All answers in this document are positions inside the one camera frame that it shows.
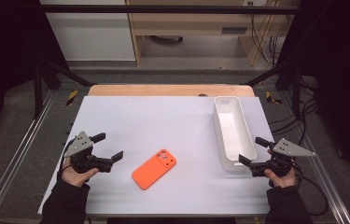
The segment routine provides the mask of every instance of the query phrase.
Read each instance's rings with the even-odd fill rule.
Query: white plastic bin
[[[223,168],[228,171],[246,169],[238,161],[239,154],[252,161],[257,153],[239,99],[235,96],[216,97],[213,118]]]

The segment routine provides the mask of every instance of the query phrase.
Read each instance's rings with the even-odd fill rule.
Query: white table
[[[253,139],[272,141],[259,98],[240,97]],[[88,183],[90,217],[239,217],[267,214],[265,177],[248,170],[227,172],[220,162],[213,122],[213,97],[86,96],[68,141],[80,131],[106,133],[92,154],[110,158],[124,151],[111,173],[99,173]],[[141,190],[131,174],[160,149],[168,149],[177,164],[149,189]],[[255,145],[255,161],[266,161],[266,148]],[[56,171],[44,200],[56,182]]]

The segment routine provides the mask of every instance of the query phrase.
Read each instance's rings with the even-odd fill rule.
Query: phone
[[[133,171],[132,178],[141,189],[148,189],[175,164],[175,157],[167,149],[161,149]]]

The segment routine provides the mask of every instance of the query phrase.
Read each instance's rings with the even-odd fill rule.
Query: yellow and black striped tape
[[[267,102],[268,103],[276,103],[276,104],[282,104],[281,100],[274,100],[271,96],[271,93],[269,91],[267,91]]]
[[[77,91],[70,92],[69,98],[67,99],[66,105],[71,105],[73,101],[75,100],[77,95]]]

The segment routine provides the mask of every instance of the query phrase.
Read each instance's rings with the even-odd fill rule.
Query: black jacket
[[[60,178],[43,206],[41,224],[82,224],[86,213],[90,187],[72,186]],[[268,204],[271,207],[266,216],[267,224],[309,224],[313,223],[296,187],[267,190]]]

